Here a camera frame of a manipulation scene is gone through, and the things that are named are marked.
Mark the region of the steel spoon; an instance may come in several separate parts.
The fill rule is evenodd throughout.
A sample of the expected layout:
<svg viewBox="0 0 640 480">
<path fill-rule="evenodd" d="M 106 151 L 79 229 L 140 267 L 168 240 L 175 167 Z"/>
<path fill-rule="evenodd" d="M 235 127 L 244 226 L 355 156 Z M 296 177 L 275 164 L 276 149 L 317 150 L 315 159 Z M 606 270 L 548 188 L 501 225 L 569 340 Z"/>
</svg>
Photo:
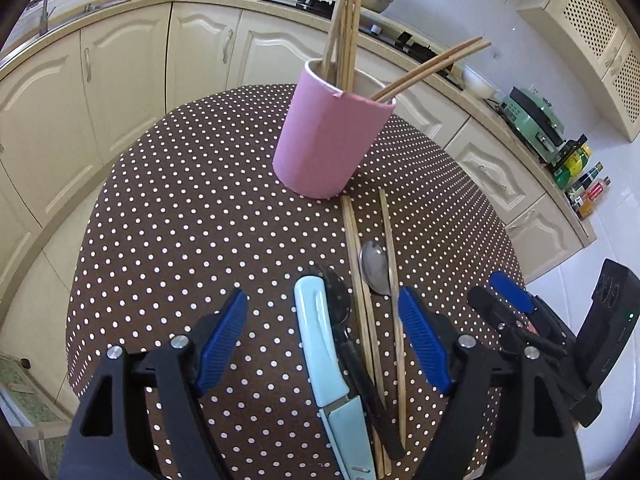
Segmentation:
<svg viewBox="0 0 640 480">
<path fill-rule="evenodd" d="M 374 240 L 364 242 L 360 249 L 359 264 L 361 274 L 372 292 L 390 296 L 388 261 L 382 246 Z"/>
</svg>

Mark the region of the light blue sheathed knife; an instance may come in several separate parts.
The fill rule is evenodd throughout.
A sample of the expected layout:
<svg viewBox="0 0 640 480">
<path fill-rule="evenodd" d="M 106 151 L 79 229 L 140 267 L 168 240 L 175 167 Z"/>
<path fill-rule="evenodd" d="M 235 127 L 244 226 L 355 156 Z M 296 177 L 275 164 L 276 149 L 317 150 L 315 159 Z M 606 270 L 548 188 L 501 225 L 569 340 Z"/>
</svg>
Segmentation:
<svg viewBox="0 0 640 480">
<path fill-rule="evenodd" d="M 294 285 L 294 301 L 314 402 L 338 468 L 345 479 L 374 479 L 362 402 L 349 393 L 338 364 L 322 278 L 299 278 Z"/>
</svg>

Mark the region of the dark sauce bottle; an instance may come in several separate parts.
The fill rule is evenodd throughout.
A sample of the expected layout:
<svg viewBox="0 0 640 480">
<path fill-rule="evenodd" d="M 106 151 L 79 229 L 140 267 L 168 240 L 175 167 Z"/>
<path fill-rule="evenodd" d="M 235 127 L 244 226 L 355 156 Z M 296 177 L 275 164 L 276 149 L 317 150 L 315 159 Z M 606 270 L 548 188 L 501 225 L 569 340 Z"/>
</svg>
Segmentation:
<svg viewBox="0 0 640 480">
<path fill-rule="evenodd" d="M 592 168 L 579 177 L 570 188 L 567 189 L 565 195 L 571 205 L 575 205 L 577 203 L 578 198 L 586 192 L 586 189 L 592 185 L 592 182 L 596 180 L 596 177 L 602 170 L 602 162 L 597 162 Z"/>
</svg>

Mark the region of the red label sauce bottle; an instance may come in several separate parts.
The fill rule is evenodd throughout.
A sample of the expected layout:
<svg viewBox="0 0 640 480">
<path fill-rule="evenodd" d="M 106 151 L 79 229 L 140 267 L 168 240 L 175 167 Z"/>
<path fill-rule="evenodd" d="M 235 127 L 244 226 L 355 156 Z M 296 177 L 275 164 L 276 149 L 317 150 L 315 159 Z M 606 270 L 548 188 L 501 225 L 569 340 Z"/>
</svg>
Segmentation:
<svg viewBox="0 0 640 480">
<path fill-rule="evenodd" d="M 582 194 L 580 198 L 580 204 L 577 209 L 577 215 L 580 220 L 585 220 L 585 218 L 588 218 L 590 214 L 593 213 L 597 201 L 604 196 L 610 185 L 611 179 L 604 177 L 595 180 L 593 184 L 587 188 L 587 191 Z"/>
</svg>

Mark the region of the green yellow oil bottle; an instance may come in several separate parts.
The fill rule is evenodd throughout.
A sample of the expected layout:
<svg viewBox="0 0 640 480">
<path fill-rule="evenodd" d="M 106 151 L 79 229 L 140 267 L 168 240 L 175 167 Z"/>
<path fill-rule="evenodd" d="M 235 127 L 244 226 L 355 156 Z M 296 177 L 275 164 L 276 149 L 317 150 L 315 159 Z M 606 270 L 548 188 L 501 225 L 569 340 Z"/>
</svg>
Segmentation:
<svg viewBox="0 0 640 480">
<path fill-rule="evenodd" d="M 553 181 L 560 190 L 564 190 L 587 166 L 592 155 L 587 141 L 588 138 L 582 134 L 577 141 L 568 141 L 563 146 L 560 161 L 552 169 Z"/>
</svg>

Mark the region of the green electric cooker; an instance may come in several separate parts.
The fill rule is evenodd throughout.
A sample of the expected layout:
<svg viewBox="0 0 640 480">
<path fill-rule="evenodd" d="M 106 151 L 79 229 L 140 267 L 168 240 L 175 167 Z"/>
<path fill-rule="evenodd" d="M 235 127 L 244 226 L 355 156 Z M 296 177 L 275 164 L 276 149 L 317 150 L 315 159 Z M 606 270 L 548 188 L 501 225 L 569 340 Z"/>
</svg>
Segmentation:
<svg viewBox="0 0 640 480">
<path fill-rule="evenodd" d="M 513 87 L 500 102 L 499 112 L 543 164 L 553 166 L 559 160 L 564 125 L 547 99 L 532 90 Z"/>
</svg>

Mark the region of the white ceramic bowl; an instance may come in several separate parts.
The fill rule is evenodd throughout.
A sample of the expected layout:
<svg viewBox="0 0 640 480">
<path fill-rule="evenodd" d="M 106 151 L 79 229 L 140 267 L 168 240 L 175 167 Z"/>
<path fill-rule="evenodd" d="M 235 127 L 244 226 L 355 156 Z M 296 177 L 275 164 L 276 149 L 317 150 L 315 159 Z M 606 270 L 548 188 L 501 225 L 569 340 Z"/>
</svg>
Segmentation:
<svg viewBox="0 0 640 480">
<path fill-rule="evenodd" d="M 497 89 L 469 65 L 462 70 L 462 82 L 464 90 L 479 100 L 492 99 L 497 93 Z"/>
</svg>

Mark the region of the brown polka dot tablecloth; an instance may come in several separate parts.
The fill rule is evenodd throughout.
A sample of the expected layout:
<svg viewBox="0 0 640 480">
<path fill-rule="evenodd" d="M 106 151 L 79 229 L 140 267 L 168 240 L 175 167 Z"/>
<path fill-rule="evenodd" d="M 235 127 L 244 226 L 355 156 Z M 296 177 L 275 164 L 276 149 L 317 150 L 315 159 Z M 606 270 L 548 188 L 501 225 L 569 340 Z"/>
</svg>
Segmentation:
<svg viewBox="0 0 640 480">
<path fill-rule="evenodd" d="M 234 288 L 248 317 L 201 403 L 237 479 L 340 476 L 312 396 L 293 300 L 314 266 L 349 278 L 341 202 L 285 188 L 272 155 L 294 89 L 246 86 L 180 106 L 115 162 L 96 199 L 66 318 L 67 375 L 87 391 L 106 350 L 190 332 Z M 496 271 L 522 277 L 485 194 L 435 142 L 392 117 L 349 182 L 363 240 L 392 234 L 401 284 L 493 347 L 465 302 Z"/>
</svg>

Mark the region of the pink utensil holder cup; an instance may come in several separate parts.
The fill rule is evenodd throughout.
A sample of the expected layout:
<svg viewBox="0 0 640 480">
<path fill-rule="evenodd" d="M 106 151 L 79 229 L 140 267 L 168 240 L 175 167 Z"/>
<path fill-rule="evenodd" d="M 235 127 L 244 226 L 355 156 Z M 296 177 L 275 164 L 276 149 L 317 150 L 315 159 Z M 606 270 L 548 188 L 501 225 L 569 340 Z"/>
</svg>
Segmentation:
<svg viewBox="0 0 640 480">
<path fill-rule="evenodd" d="M 312 58 L 300 73 L 272 166 L 292 192 L 325 200 L 346 188 L 396 102 L 372 101 L 383 84 L 361 70 L 349 92 L 328 84 L 318 75 L 319 67 L 318 58 Z"/>
</svg>

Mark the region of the black gas stove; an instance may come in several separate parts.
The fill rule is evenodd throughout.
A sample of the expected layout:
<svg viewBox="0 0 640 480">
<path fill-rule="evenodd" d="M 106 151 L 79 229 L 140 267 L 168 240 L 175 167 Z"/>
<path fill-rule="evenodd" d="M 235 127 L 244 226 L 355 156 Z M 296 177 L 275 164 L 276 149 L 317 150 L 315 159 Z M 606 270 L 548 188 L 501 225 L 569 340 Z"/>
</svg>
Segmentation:
<svg viewBox="0 0 640 480">
<path fill-rule="evenodd" d="M 318 16 L 330 20 L 332 18 L 334 1 L 330 0 L 259 0 L 276 4 L 277 6 L 285 6 L 286 8 L 296 9 L 300 12 Z M 416 41 L 413 34 L 406 30 L 392 29 L 390 26 L 383 25 L 380 21 L 373 18 L 366 18 L 361 15 L 359 22 L 359 31 L 363 34 L 386 44 L 398 52 L 401 52 L 413 61 L 422 64 L 436 56 L 436 52 L 427 44 L 421 44 Z"/>
</svg>

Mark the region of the steel sink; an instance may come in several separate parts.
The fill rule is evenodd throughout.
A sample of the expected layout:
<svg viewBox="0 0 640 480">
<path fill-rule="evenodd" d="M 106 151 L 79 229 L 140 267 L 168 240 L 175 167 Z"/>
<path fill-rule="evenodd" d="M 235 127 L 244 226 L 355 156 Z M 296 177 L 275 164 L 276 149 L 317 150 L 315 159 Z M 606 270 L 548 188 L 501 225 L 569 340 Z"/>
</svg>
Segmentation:
<svg viewBox="0 0 640 480">
<path fill-rule="evenodd" d="M 128 3 L 131 0 L 111 0 L 105 2 L 96 2 L 96 3 L 87 3 L 81 10 L 76 10 L 74 12 L 68 12 L 62 16 L 62 18 L 56 18 L 51 21 L 51 15 L 48 15 L 47 19 L 39 24 L 38 27 L 21 36 L 20 39 L 15 39 L 13 42 L 7 42 L 6 45 L 2 48 L 1 54 L 9 54 L 15 49 L 21 48 L 24 44 L 30 44 L 33 41 L 40 39 L 43 36 L 46 36 L 49 32 L 53 32 L 55 29 L 60 28 L 70 22 L 77 21 L 80 18 L 85 18 L 91 14 L 95 14 L 96 12 L 100 12 L 103 10 L 114 8 L 114 6 L 120 6 L 121 4 Z"/>
</svg>

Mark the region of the steel faucet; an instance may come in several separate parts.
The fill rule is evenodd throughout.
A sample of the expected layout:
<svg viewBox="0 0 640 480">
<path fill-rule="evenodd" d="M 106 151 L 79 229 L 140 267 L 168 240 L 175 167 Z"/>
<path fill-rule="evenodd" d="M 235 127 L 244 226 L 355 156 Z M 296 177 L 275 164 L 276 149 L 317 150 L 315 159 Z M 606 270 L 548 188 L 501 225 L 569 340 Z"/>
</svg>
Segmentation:
<svg viewBox="0 0 640 480">
<path fill-rule="evenodd" d="M 48 32 L 49 23 L 49 0 L 41 0 L 42 8 L 38 25 L 38 36 L 42 37 Z"/>
</svg>

